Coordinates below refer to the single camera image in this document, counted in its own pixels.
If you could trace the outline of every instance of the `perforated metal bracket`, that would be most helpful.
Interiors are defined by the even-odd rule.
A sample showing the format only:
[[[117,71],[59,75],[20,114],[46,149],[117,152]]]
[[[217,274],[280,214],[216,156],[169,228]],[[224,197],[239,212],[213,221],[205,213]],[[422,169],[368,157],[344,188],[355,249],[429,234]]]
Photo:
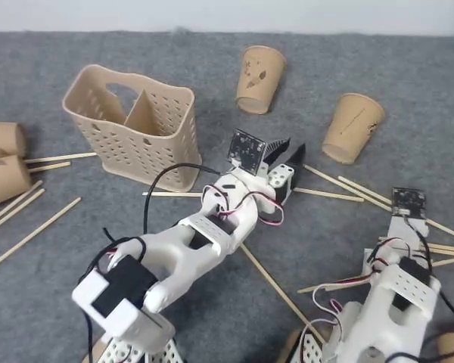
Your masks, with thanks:
[[[289,363],[322,363],[322,350],[312,334],[306,334],[303,342],[297,344]]]
[[[137,363],[143,354],[141,350],[133,348],[120,339],[113,338],[97,363]]]
[[[117,338],[109,342],[96,363],[138,363],[143,355],[147,363],[183,363],[173,340],[170,340],[161,352],[145,354]]]
[[[173,340],[170,340],[162,352],[154,355],[146,355],[145,361],[147,363],[183,363],[182,357]]]
[[[195,213],[185,219],[182,219],[179,224],[192,227],[195,231],[198,231],[205,236],[206,239],[212,242],[213,250],[219,256],[227,254],[232,241],[231,237],[221,228],[212,223],[206,216],[200,213]]]

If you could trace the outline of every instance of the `black cable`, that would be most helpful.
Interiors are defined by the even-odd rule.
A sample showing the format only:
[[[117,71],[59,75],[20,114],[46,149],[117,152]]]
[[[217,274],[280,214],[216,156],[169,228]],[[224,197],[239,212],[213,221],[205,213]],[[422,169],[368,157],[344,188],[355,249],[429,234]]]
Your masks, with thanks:
[[[203,170],[205,172],[210,172],[215,175],[221,175],[220,172],[217,172],[214,169],[211,169],[207,166],[193,164],[193,163],[178,163],[178,164],[171,165],[168,168],[163,169],[151,183],[150,189],[148,190],[148,194],[146,195],[145,208],[143,209],[143,234],[148,233],[148,208],[150,206],[151,194],[153,193],[154,187],[157,185],[157,183],[159,182],[159,180],[161,179],[162,176],[164,176],[171,170],[174,170],[177,168],[182,168],[182,167],[199,169],[199,170]]]
[[[450,352],[450,353],[446,353],[446,354],[435,355],[434,357],[429,357],[429,358],[419,358],[419,357],[416,357],[415,355],[412,355],[412,354],[409,354],[409,353],[398,352],[398,353],[392,354],[390,357],[385,359],[385,363],[390,363],[395,358],[400,358],[400,357],[408,358],[408,359],[411,359],[411,360],[416,361],[418,363],[435,363],[435,362],[438,362],[438,361],[441,361],[441,360],[444,360],[444,359],[448,359],[448,358],[454,357],[454,351]]]
[[[446,303],[447,307],[454,314],[454,305],[449,301],[449,299],[447,299],[446,294],[442,290],[440,290],[439,295],[442,298],[442,300]]]
[[[84,315],[84,319],[86,320],[86,325],[88,327],[88,361],[89,363],[93,363],[92,361],[92,322],[89,315],[86,312],[82,311]]]

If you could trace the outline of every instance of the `robotic arm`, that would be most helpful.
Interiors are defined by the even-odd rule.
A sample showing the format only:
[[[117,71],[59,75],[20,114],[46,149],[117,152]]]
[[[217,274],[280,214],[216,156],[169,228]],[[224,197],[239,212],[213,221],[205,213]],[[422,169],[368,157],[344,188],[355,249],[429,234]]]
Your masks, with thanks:
[[[145,253],[138,238],[120,244],[106,274],[91,271],[78,284],[74,302],[110,336],[143,352],[159,352],[175,333],[160,312],[235,252],[258,220],[282,223],[282,206],[305,154],[302,145],[269,169],[288,146],[289,140],[267,144],[237,130],[229,149],[233,167],[204,188],[201,210],[165,231],[138,237]]]
[[[387,238],[365,250],[362,276],[372,285],[365,303],[343,307],[323,347],[311,334],[301,337],[292,362],[318,356],[321,363],[409,363],[395,355],[419,356],[440,291],[419,237],[428,235],[424,193],[394,188],[392,211]]]

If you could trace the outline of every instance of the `wire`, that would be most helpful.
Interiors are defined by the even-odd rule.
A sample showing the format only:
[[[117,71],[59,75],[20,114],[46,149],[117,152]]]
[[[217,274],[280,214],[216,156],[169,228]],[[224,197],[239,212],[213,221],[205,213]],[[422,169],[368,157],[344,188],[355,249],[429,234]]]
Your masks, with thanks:
[[[338,314],[343,310],[343,306],[336,299],[330,299],[330,305]]]
[[[376,259],[374,259],[372,264],[374,264],[374,263],[376,263],[376,262],[381,262],[381,263],[383,263],[384,265],[388,266],[388,262],[385,261],[384,259],[381,259],[380,257],[377,257]]]
[[[368,258],[366,259],[366,262],[367,263],[370,263],[376,256],[377,256],[377,253],[378,253],[378,250],[382,247],[382,246],[385,246],[386,244],[389,244],[390,242],[392,242],[393,240],[402,240],[403,242],[405,242],[402,238],[400,237],[392,237],[392,238],[388,238],[386,240],[383,240],[382,242],[378,243],[375,248],[373,249],[372,253],[370,253],[370,256],[368,256]],[[407,250],[409,251],[409,255],[410,255],[410,246],[408,243],[406,243],[406,246],[407,246]]]
[[[224,201],[225,201],[225,207],[223,207],[223,210],[229,210],[230,207],[229,207],[229,199],[227,198],[227,196],[215,185],[213,184],[207,184],[204,186],[204,189],[202,190],[202,198],[201,198],[201,203],[204,204],[204,198],[205,198],[205,194],[210,190],[210,189],[214,189],[220,196],[224,197]]]
[[[91,318],[89,315],[86,314],[86,312],[82,311],[82,314],[84,315],[84,319],[86,320],[86,325],[88,328],[88,362],[93,363],[92,361],[92,322]]]
[[[424,245],[424,248],[425,248],[425,258],[427,260],[427,264],[428,264],[428,271],[429,273],[432,275],[432,261],[431,261],[431,251],[429,249],[429,244],[427,243],[427,240],[425,239],[425,237],[421,234],[421,232],[419,232],[417,230],[417,228],[415,228],[410,222],[409,222],[409,219],[407,218],[407,216],[404,216],[403,217],[403,221],[415,232],[415,234],[417,234],[417,237],[418,239],[422,242],[422,244]]]
[[[220,212],[219,214],[221,216],[230,216],[231,214],[235,213],[241,206],[242,204],[247,200],[248,197],[250,196],[253,196],[253,195],[258,195],[258,196],[261,196],[263,197],[264,199],[266,199],[269,203],[271,203],[272,205],[274,205],[275,208],[279,209],[281,211],[281,219],[279,221],[271,221],[271,220],[268,220],[268,219],[264,219],[262,217],[259,217],[259,220],[261,222],[264,222],[266,223],[267,225],[281,225],[282,222],[285,220],[285,210],[284,210],[284,207],[278,203],[277,201],[275,201],[274,199],[272,199],[269,195],[263,193],[262,191],[250,191],[248,193],[246,193],[241,201],[237,204],[237,206],[235,206],[234,209],[230,209],[230,210],[226,210],[226,211],[222,211]]]
[[[446,303],[446,305],[450,309],[450,311],[454,314],[454,305],[449,301],[446,294],[441,290],[439,292],[439,295],[442,298],[442,300]]]
[[[446,353],[446,354],[435,355],[434,357],[429,357],[429,358],[419,358],[419,357],[417,357],[415,355],[412,355],[412,354],[409,354],[409,353],[398,352],[398,353],[392,354],[387,359],[385,359],[385,363],[390,363],[395,358],[400,358],[400,357],[408,358],[408,359],[411,359],[413,361],[417,361],[418,363],[435,363],[435,362],[438,362],[438,361],[441,361],[441,360],[444,360],[444,359],[448,359],[448,358],[454,357],[454,351]]]
[[[205,172],[209,172],[211,174],[221,175],[220,172],[217,172],[214,169],[211,169],[207,166],[193,164],[193,163],[178,163],[178,164],[171,165],[168,168],[163,169],[151,183],[150,188],[148,189],[148,194],[146,195],[145,207],[143,209],[143,234],[148,233],[148,209],[150,207],[151,194],[153,193],[155,186],[158,184],[158,182],[160,181],[162,176],[164,176],[165,174],[167,174],[168,172],[170,172],[174,169],[182,168],[182,167],[199,169],[199,170],[203,170]]]

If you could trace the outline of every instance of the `plastic basket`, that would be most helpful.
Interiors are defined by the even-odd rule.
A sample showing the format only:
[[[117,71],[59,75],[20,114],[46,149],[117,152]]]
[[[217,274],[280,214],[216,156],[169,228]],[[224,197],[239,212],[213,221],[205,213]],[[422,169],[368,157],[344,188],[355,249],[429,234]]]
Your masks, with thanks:
[[[138,98],[129,115],[107,86],[131,88]],[[106,171],[150,185],[168,166],[201,163],[197,149],[194,94],[134,73],[119,73],[96,64],[85,67],[63,100]],[[158,187],[189,191],[198,170],[178,168]]]

